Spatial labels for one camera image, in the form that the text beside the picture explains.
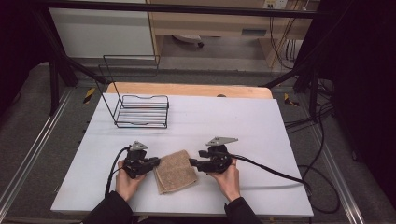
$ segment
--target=black wire basket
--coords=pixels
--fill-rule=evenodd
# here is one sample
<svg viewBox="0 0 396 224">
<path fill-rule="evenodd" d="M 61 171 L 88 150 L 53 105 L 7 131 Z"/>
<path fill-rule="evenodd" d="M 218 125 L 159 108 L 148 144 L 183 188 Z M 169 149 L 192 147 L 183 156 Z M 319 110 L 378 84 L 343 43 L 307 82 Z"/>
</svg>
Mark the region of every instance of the black wire basket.
<svg viewBox="0 0 396 224">
<path fill-rule="evenodd" d="M 117 102 L 109 101 L 106 98 L 104 89 L 106 87 L 101 86 L 100 83 L 96 81 L 96 86 L 98 87 L 101 95 L 105 101 L 108 111 L 114 120 L 114 124 L 119 128 L 163 128 L 168 127 L 168 111 L 169 111 L 169 99 L 166 95 L 153 95 L 153 96 L 137 96 L 131 94 L 120 94 L 117 88 L 117 75 L 112 73 L 112 67 L 119 67 L 119 63 L 110 64 L 107 57 L 119 57 L 118 55 L 104 56 L 104 61 L 106 64 L 99 64 L 99 70 L 102 77 L 109 77 L 109 83 L 114 85 L 114 89 L 117 94 Z M 128 66 L 128 64 L 123 63 L 121 67 Z M 135 77 L 132 70 L 129 70 L 130 74 L 123 77 L 123 81 L 132 81 L 128 79 L 130 77 Z"/>
</svg>

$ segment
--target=black controller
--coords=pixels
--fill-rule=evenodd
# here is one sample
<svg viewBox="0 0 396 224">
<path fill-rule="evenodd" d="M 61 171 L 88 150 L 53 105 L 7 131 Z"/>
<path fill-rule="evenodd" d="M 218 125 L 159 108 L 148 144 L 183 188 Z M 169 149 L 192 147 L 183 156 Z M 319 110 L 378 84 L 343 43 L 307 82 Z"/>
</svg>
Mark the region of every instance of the black controller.
<svg viewBox="0 0 396 224">
<path fill-rule="evenodd" d="M 128 150 L 128 155 L 124 160 L 122 169 L 124 169 L 132 179 L 150 172 L 155 166 L 160 164 L 161 159 L 157 157 L 145 158 L 146 154 L 147 152 L 142 149 Z"/>
<path fill-rule="evenodd" d="M 191 166 L 196 166 L 198 171 L 205 173 L 223 173 L 232 163 L 230 153 L 224 145 L 212 146 L 207 151 L 200 150 L 199 156 L 209 158 L 209 161 L 189 159 Z"/>
</svg>

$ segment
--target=black pole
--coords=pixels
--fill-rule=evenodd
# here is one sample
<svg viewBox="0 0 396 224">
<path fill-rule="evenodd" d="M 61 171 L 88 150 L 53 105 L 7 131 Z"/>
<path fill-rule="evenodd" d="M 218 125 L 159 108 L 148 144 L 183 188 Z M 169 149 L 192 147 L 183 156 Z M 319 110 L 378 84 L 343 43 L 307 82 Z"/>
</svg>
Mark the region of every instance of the black pole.
<svg viewBox="0 0 396 224">
<path fill-rule="evenodd" d="M 259 87 L 264 87 L 264 88 L 268 88 L 271 89 L 275 86 L 277 86 L 278 84 L 288 80 L 291 77 L 294 76 L 299 76 L 301 74 L 302 71 L 304 71 L 306 69 L 306 63 L 301 64 L 300 66 L 294 68 L 293 70 L 289 71 L 287 74 L 282 75 L 266 84 L 260 85 Z"/>
<path fill-rule="evenodd" d="M 273 10 L 266 8 L 247 7 L 206 7 L 206 6 L 183 6 L 166 4 L 139 4 L 139 3 L 115 3 L 115 2 L 88 2 L 88 1 L 59 1 L 59 0 L 35 0 L 42 7 L 114 10 L 114 11 L 143 11 L 143 12 L 173 12 L 193 14 L 279 17 L 299 19 L 329 19 L 332 13 L 300 10 Z"/>
<path fill-rule="evenodd" d="M 75 86 L 78 83 L 78 79 L 71 68 L 62 59 L 61 52 L 63 52 L 63 49 L 59 46 L 57 39 L 43 17 L 41 8 L 31 7 L 30 13 L 32 13 L 33 18 L 47 38 L 49 43 L 49 54 L 52 59 L 56 61 L 57 70 L 60 72 L 65 84 L 68 86 Z"/>
<path fill-rule="evenodd" d="M 102 84 L 109 84 L 111 83 L 111 81 L 105 79 L 104 77 L 100 77 L 98 75 L 96 75 L 93 71 L 91 71 L 90 69 L 84 67 L 83 65 L 81 65 L 80 63 L 74 61 L 73 59 L 71 59 L 69 56 L 67 56 L 65 53 L 61 52 L 61 56 L 62 59 L 67 62 L 68 64 L 70 64 L 71 66 L 73 66 L 74 68 L 76 68 L 77 70 L 79 70 L 80 72 L 84 73 L 85 75 L 87 75 L 88 77 L 91 77 L 92 79 L 102 83 Z"/>
<path fill-rule="evenodd" d="M 58 83 L 58 68 L 55 60 L 49 61 L 49 74 L 50 74 L 50 112 L 52 116 L 59 106 L 59 83 Z"/>
<path fill-rule="evenodd" d="M 315 69 L 311 75 L 311 91 L 309 93 L 309 115 L 314 122 L 317 119 L 317 99 L 318 99 L 318 69 Z"/>
</svg>

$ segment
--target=floor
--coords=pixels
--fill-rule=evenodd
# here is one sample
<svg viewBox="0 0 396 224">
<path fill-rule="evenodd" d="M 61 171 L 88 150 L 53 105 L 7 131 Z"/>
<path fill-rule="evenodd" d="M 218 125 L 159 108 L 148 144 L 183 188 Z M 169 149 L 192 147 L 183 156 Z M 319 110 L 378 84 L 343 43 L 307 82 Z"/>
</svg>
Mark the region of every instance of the floor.
<svg viewBox="0 0 396 224">
<path fill-rule="evenodd" d="M 258 41 L 224 37 L 205 37 L 203 40 L 205 46 L 198 49 L 168 36 L 165 39 L 159 74 L 156 77 L 142 74 L 131 77 L 131 81 L 257 86 L 287 71 L 283 68 L 268 69 L 265 66 L 265 57 L 257 50 Z M 62 87 L 64 94 L 69 97 L 65 100 L 59 119 L 51 120 L 48 116 L 50 84 L 49 69 L 45 65 L 32 70 L 15 104 L 0 119 L 0 158 L 5 161 L 0 163 L 0 192 L 3 193 L 0 220 L 4 218 L 3 223 L 69 223 L 84 217 L 50 211 L 56 189 L 62 185 L 100 98 L 99 91 L 95 91 L 90 102 L 83 104 L 88 89 L 95 85 L 89 78 L 78 76 L 80 82 L 77 87 Z M 291 78 L 272 89 L 285 122 L 307 118 L 305 104 L 308 95 L 292 91 L 294 80 Z M 324 85 L 330 87 L 331 83 L 326 82 Z M 285 93 L 289 96 L 289 101 L 285 101 Z M 324 105 L 328 101 L 327 97 L 319 96 L 318 102 Z M 46 122 L 48 124 L 53 121 L 54 125 L 47 129 L 49 136 L 40 145 L 36 138 L 43 134 L 41 130 L 48 126 Z M 321 131 L 318 125 L 299 130 L 302 127 L 304 126 L 288 129 L 288 133 L 297 163 L 309 164 L 317 155 Z M 339 186 L 332 176 L 333 167 L 329 165 L 329 156 L 332 157 L 353 201 L 342 204 L 333 214 L 314 210 L 313 223 L 396 223 L 396 211 L 366 166 L 352 160 L 337 117 L 326 116 L 323 127 L 326 150 L 316 162 L 315 168 Z M 32 151 L 32 146 L 38 146 L 36 154 Z M 26 170 L 25 175 L 18 175 L 21 169 Z M 309 173 L 306 179 L 313 188 L 312 204 L 324 210 L 332 210 L 337 200 L 330 185 L 315 172 Z M 360 220 L 351 218 L 348 210 L 350 203 L 356 204 Z M 268 217 L 263 222 L 307 223 L 308 219 Z"/>
</svg>

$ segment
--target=metal bracket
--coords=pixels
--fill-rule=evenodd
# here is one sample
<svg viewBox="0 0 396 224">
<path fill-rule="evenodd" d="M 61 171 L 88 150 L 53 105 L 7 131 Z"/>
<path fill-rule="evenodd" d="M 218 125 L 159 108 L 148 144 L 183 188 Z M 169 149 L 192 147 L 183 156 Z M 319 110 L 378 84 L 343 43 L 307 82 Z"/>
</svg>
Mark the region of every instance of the metal bracket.
<svg viewBox="0 0 396 224">
<path fill-rule="evenodd" d="M 206 143 L 209 147 L 218 147 L 227 143 L 236 142 L 238 141 L 237 138 L 229 138 L 229 137 L 215 137 Z"/>
<path fill-rule="evenodd" d="M 136 151 L 136 150 L 144 150 L 148 149 L 149 147 L 144 145 L 143 143 L 140 143 L 139 141 L 134 141 L 134 143 L 131 145 L 129 148 L 130 151 Z"/>
</svg>

